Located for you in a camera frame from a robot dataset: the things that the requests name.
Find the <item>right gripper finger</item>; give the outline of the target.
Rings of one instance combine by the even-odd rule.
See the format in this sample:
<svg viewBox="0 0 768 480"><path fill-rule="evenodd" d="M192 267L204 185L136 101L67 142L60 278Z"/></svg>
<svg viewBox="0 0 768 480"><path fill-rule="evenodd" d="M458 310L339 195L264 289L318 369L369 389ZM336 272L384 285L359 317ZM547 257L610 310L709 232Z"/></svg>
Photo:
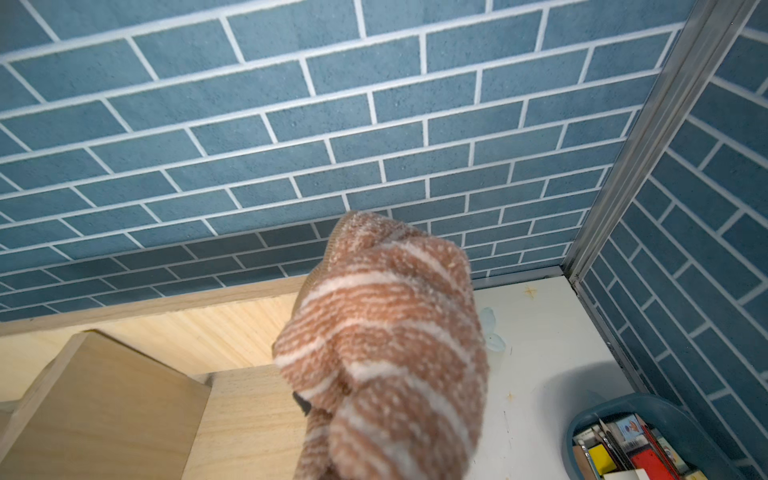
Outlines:
<svg viewBox="0 0 768 480"><path fill-rule="evenodd" d="M304 416L308 416L312 410L312 404L304 399L298 392L292 393L292 398L299 406Z"/></svg>

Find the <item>light wooden bookshelf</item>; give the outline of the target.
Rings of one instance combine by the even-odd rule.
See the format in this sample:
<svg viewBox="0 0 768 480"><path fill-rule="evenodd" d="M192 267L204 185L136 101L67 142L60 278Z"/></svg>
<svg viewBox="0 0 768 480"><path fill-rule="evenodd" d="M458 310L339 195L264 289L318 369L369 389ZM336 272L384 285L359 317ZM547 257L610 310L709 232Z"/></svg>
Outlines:
<svg viewBox="0 0 768 480"><path fill-rule="evenodd" d="M5 479L289 479L306 421L271 362L300 278L1 327Z"/></svg>

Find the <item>pink striped cloth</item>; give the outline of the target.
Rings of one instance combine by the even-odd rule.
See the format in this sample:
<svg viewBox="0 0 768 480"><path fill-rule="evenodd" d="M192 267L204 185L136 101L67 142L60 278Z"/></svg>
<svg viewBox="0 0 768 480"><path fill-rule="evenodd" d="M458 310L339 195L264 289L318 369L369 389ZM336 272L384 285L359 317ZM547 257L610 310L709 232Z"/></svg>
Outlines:
<svg viewBox="0 0 768 480"><path fill-rule="evenodd" d="M272 347L312 404L298 479L461 479L489 363L470 262L455 243L371 212L335 225Z"/></svg>

